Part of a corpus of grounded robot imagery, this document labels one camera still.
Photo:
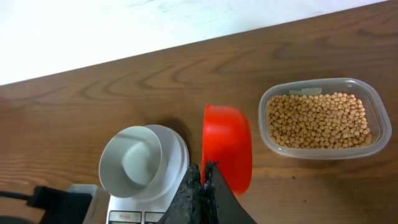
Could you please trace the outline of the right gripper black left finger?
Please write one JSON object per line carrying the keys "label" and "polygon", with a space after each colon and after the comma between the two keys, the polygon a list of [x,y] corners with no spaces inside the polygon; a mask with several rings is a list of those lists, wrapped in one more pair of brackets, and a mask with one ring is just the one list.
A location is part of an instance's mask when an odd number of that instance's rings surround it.
{"label": "right gripper black left finger", "polygon": [[198,164],[189,167],[167,211],[157,224],[200,224],[202,184]]}

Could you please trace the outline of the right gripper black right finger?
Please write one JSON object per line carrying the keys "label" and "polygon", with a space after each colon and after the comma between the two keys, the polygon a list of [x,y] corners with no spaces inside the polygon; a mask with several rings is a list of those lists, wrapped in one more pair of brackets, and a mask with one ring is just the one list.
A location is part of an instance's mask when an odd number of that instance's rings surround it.
{"label": "right gripper black right finger", "polygon": [[206,223],[256,224],[238,202],[217,164],[208,161],[205,166],[203,209]]}

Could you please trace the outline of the orange measuring scoop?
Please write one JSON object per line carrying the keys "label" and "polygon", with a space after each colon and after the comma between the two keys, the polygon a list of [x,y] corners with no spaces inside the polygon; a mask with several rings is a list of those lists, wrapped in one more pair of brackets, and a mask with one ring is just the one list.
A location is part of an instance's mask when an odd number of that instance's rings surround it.
{"label": "orange measuring scoop", "polygon": [[232,106],[205,105],[201,170],[216,162],[236,196],[247,191],[252,178],[252,139],[246,115]]}

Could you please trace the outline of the white digital kitchen scale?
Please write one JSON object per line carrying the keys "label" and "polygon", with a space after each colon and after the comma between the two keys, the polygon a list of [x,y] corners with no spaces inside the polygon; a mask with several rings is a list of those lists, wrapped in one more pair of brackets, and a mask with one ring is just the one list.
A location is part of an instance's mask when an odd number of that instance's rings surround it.
{"label": "white digital kitchen scale", "polygon": [[131,126],[106,145],[98,168],[101,184],[73,184],[68,190],[92,197],[84,223],[156,223],[189,163],[187,145],[174,130]]}

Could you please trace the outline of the white round bowl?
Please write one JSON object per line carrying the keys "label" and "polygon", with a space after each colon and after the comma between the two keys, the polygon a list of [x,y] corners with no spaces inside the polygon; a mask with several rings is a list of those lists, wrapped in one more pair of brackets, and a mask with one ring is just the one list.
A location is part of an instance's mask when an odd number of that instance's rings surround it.
{"label": "white round bowl", "polygon": [[99,179],[112,196],[130,198],[160,182],[167,156],[151,129],[132,126],[118,132],[106,145],[99,162]]}

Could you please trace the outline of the clear plastic container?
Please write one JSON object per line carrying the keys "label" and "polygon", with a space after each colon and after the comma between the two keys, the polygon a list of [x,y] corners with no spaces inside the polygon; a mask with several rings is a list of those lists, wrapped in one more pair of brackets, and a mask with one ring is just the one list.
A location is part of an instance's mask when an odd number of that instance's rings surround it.
{"label": "clear plastic container", "polygon": [[384,149],[392,136],[377,91],[354,78],[273,86],[259,102],[258,121],[269,149],[299,159],[367,157]]}

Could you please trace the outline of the pile of soybeans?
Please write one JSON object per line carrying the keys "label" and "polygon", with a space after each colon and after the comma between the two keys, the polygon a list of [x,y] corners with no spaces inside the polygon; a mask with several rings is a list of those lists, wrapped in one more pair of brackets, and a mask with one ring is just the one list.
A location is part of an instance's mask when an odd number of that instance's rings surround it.
{"label": "pile of soybeans", "polygon": [[355,95],[276,95],[266,109],[270,137],[280,146],[339,149],[371,144],[366,109]]}

